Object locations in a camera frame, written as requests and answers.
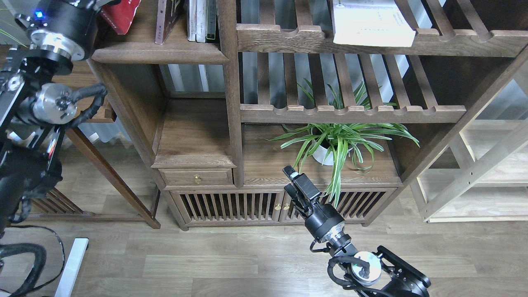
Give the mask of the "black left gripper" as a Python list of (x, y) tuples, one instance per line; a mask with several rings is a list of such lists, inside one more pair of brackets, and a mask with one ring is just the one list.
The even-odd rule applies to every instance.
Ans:
[(100, 11), (102, 6), (120, 4), (120, 0), (68, 0), (68, 3), (77, 8)]

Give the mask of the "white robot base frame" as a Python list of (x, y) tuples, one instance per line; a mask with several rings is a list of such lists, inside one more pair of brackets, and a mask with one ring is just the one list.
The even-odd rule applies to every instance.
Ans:
[(61, 274), (55, 297), (70, 297), (73, 292), (82, 261), (89, 246), (88, 238), (75, 238)]

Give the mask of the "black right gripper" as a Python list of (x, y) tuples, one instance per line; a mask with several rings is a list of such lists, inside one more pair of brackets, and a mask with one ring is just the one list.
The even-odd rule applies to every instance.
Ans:
[(321, 193), (309, 177), (304, 173), (298, 173), (291, 165), (284, 167), (283, 173), (290, 180), (290, 184), (287, 184), (284, 190), (291, 197), (292, 204), (302, 218), (307, 219), (315, 215), (315, 218), (322, 219), (323, 213), (317, 201)]

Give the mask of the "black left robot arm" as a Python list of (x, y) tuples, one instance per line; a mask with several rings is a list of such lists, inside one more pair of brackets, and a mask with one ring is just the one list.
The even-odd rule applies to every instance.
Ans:
[(52, 79), (91, 56), (101, 9), (118, 3), (40, 0), (29, 15), (14, 16), (30, 47), (11, 47), (1, 69), (2, 235), (28, 217), (33, 198), (62, 180), (58, 154), (66, 131), (102, 107), (108, 93), (102, 83), (72, 90)]

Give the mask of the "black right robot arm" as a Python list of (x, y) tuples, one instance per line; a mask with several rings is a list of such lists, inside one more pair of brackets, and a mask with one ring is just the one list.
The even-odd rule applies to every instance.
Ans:
[(305, 174), (290, 165), (283, 168), (290, 180), (285, 191), (305, 220), (314, 243), (326, 243), (328, 275), (332, 282), (360, 297), (427, 297), (429, 278), (393, 252), (379, 246), (377, 252), (359, 251), (344, 233), (344, 218), (331, 204), (318, 201), (321, 193)]

